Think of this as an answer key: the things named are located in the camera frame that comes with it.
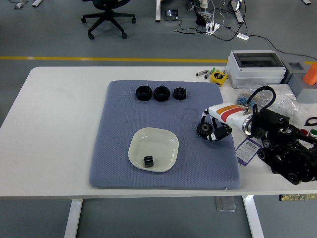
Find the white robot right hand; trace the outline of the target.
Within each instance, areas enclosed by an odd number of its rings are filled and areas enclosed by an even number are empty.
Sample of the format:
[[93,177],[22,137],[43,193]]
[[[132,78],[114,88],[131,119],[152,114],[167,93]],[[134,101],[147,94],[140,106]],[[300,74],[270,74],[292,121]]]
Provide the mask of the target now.
[[246,135],[250,135],[251,125],[252,115],[246,113],[242,107],[222,103],[203,110],[196,132],[203,139],[220,141],[232,133],[233,126]]

